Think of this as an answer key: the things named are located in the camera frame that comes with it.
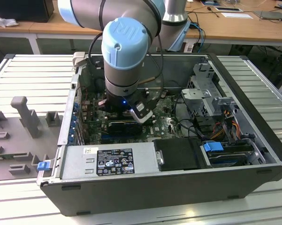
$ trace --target metal slatted surface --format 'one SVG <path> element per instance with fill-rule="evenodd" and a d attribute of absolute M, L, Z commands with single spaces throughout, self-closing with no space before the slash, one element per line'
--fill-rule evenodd
<path fill-rule="evenodd" d="M 10 102 L 14 96 L 26 96 L 28 108 L 38 116 L 48 111 L 63 115 L 72 69 L 72 55 L 16 55 L 0 71 L 0 111 L 18 117 Z"/>
<path fill-rule="evenodd" d="M 282 225 L 282 180 L 263 184 L 244 199 L 78 217 L 60 214 L 35 181 L 0 185 L 0 225 L 42 225 L 44 221 L 67 225 Z"/>
<path fill-rule="evenodd" d="M 282 142 L 282 100 L 243 59 L 220 57 L 219 60 Z M 225 84 L 220 81 L 219 85 L 230 96 Z"/>

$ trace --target blue tab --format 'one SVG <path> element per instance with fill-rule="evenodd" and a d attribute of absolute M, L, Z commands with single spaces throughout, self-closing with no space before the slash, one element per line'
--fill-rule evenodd
<path fill-rule="evenodd" d="M 50 170 L 50 162 L 39 162 L 39 163 L 38 163 L 37 170 L 38 170 L 38 171 L 47 171 L 47 170 Z"/>
<path fill-rule="evenodd" d="M 224 151 L 220 142 L 207 142 L 203 145 L 206 152 L 208 151 Z"/>

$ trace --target robotic arm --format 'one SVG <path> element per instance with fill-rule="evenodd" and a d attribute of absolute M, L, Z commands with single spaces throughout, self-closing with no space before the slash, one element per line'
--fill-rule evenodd
<path fill-rule="evenodd" d="M 110 111 L 130 113 L 138 123 L 152 116 L 156 102 L 137 90 L 143 60 L 160 36 L 163 49 L 178 51 L 190 22 L 186 0 L 58 0 L 62 18 L 75 25 L 102 30 L 107 99 Z"/>

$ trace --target ur logo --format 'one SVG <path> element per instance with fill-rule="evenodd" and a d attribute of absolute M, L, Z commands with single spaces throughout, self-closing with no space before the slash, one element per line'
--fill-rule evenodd
<path fill-rule="evenodd" d="M 135 27 L 125 25 L 123 22 L 119 22 L 114 32 L 126 36 L 128 40 L 132 40 L 136 35 L 137 29 Z"/>

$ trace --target power supply label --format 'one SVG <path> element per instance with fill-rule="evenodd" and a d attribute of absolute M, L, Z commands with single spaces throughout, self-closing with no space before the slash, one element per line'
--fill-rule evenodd
<path fill-rule="evenodd" d="M 135 173 L 132 149 L 114 149 L 97 151 L 98 176 Z"/>

